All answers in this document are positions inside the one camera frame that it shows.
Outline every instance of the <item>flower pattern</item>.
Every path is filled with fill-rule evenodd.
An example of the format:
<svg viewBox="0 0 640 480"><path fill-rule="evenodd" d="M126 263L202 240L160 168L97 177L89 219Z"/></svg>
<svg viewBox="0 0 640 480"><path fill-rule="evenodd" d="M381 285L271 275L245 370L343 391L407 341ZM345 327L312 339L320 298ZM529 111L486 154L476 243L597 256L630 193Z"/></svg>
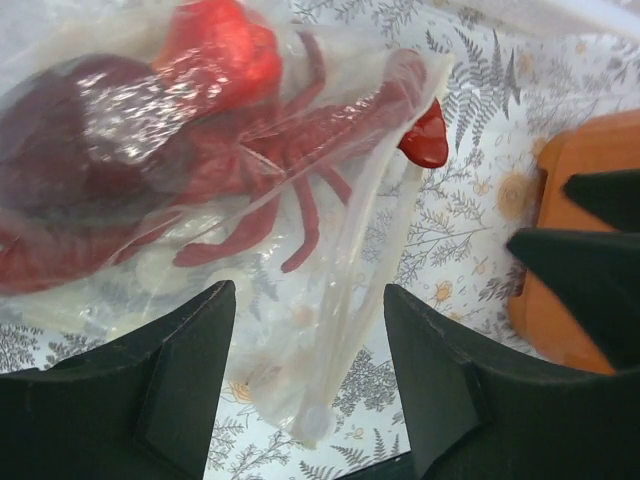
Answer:
<svg viewBox="0 0 640 480"><path fill-rule="evenodd" d="M64 14L68 7L62 5L72 3L48 5L52 14ZM135 2L88 3L121 8ZM548 41L519 37L448 0L289 3L306 23L372 27L390 46L456 56L458 63L442 98L451 145L449 163L425 176L395 281L452 320L534 354L506 318L506 301L518 291L523 270L503 245L532 220L538 191L535 159L546 142L595 115L640 106L640 47L607 36ZM12 35L17 39L21 33L15 30ZM379 194L356 291L366 285L384 253L398 185L397 179L389 179ZM321 235L326 240L340 230L343 218L333 206L321 211ZM113 327L117 331L95 332L101 338L121 335L160 313L142 315L142 304L119 311L117 299L128 289L156 295L184 289L186 300L219 277L195 272L163 281L162 272L155 270L162 252L150 255L156 261L133 266L117 282L100 280L101 294L115 299L110 308L121 320ZM269 302L282 305L282 315L292 324L313 324L317 305L307 298L287 297L290 285L274 280L262 268L263 252L251 255L255 261L248 267L241 270L230 261L223 271L225 278L233 277L237 283L242 321L260 325L265 320L260 302ZM322 283L325 261L319 251L303 265L309 290ZM73 301L86 302L83 295ZM47 329L52 302L57 301L50 297L35 298L27 309L18 300L0 302L0 370L48 367L101 343L98 335L83 327L82 319L68 320L65 334ZM245 384L223 387L206 479L331 480L409 449L381 316L335 399L335 434L317 450L301 448L264 423Z"/></svg>

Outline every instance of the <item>orange plastic container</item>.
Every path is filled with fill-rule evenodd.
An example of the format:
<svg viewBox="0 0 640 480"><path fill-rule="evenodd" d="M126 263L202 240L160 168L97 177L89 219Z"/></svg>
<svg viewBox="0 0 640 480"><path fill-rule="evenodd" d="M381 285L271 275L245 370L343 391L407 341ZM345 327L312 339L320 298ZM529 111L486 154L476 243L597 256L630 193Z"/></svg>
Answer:
<svg viewBox="0 0 640 480"><path fill-rule="evenodd" d="M538 167L546 174L538 227L613 230L567 199L562 187L576 173L640 168L640 110L598 117L557 135L540 153ZM509 299L508 314L516 332L549 360L613 373L571 313L531 272L526 274L522 293Z"/></svg>

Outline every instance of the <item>floral tablecloth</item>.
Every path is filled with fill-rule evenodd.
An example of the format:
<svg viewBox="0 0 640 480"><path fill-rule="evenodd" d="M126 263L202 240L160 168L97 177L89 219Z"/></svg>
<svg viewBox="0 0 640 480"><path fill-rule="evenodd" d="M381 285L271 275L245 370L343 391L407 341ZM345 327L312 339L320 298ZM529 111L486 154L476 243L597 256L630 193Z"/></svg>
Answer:
<svg viewBox="0 0 640 480"><path fill-rule="evenodd" d="M504 243L532 221L535 156L550 136L640 105L640 50L607 36L518 37L446 0L292 3L307 22L373 25L389 44L456 55L443 99L450 161L422 188L396 281L451 319L533 353L506 320L521 270ZM385 221L379 212L377 222ZM369 234L375 237L375 222ZM99 344L2 314L17 321L0 324L1 371L49 367ZM205 478L328 480L408 451L382 318L334 407L335 434L304 450L259 418L245 387L224 385Z"/></svg>

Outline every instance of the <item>black pointed object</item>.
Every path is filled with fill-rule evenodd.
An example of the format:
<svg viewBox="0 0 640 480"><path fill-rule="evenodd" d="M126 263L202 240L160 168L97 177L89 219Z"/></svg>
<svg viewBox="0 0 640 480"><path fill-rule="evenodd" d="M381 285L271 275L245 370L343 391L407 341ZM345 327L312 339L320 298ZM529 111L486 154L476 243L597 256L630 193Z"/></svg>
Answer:
<svg viewBox="0 0 640 480"><path fill-rule="evenodd" d="M419 480L640 478L640 370L529 357L396 285L385 321Z"/></svg>
<svg viewBox="0 0 640 480"><path fill-rule="evenodd" d="M49 370L0 375L2 477L201 480L234 292L218 283Z"/></svg>
<svg viewBox="0 0 640 480"><path fill-rule="evenodd" d="M507 248L615 369L640 366L640 234L523 229Z"/></svg>
<svg viewBox="0 0 640 480"><path fill-rule="evenodd" d="M640 170L577 174L563 189L573 203L616 230L640 232Z"/></svg>

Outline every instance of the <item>transparent plastic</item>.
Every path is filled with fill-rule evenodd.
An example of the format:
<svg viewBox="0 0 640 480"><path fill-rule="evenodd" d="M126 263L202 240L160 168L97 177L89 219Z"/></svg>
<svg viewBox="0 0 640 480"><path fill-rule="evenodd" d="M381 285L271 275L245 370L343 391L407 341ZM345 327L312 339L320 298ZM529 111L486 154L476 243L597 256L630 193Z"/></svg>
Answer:
<svg viewBox="0 0 640 480"><path fill-rule="evenodd" d="M313 446L406 240L424 169L397 147L446 159L452 58L283 3L2 7L0 312L111 339L233 280L227 378Z"/></svg>
<svg viewBox="0 0 640 480"><path fill-rule="evenodd" d="M640 43L638 0L454 0L538 37L610 33Z"/></svg>

